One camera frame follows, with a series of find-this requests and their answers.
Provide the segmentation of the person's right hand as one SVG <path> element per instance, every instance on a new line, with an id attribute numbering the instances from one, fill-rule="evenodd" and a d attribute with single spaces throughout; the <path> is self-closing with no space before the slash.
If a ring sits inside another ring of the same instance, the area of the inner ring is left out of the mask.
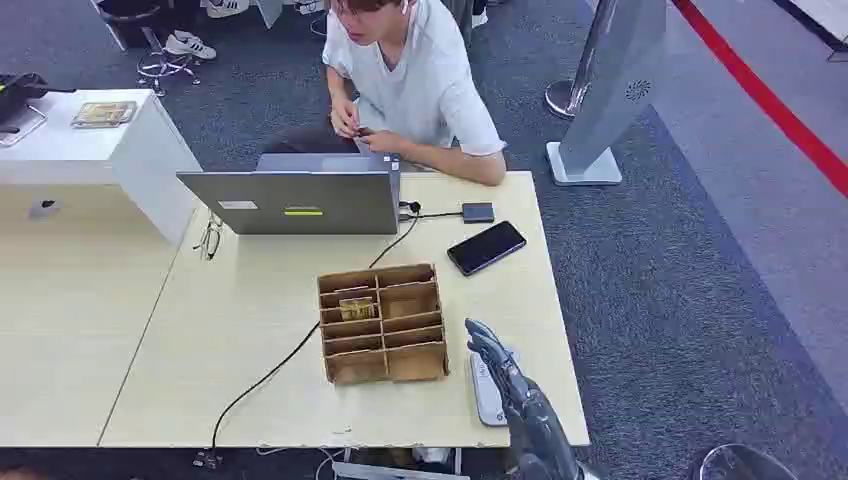
<path id="1" fill-rule="evenodd" d="M 353 139 L 360 135 L 357 105 L 346 97 L 332 100 L 330 120 L 338 136 Z"/>

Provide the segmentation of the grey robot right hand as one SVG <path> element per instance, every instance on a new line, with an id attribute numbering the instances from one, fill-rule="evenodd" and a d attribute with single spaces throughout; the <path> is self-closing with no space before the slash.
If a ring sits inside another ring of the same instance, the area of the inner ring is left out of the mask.
<path id="1" fill-rule="evenodd" d="M 558 415 L 539 385 L 526 376 L 513 354 L 481 321 L 464 321 L 467 343 L 486 365 L 498 388 L 515 466 L 511 479 L 587 479 Z"/>

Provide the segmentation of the person's left hand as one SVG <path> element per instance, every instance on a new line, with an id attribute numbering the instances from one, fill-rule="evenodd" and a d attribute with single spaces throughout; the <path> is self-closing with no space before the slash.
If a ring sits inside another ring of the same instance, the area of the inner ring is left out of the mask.
<path id="1" fill-rule="evenodd" d="M 372 152 L 403 154 L 410 142 L 388 130 L 366 130 L 358 139 Z"/>

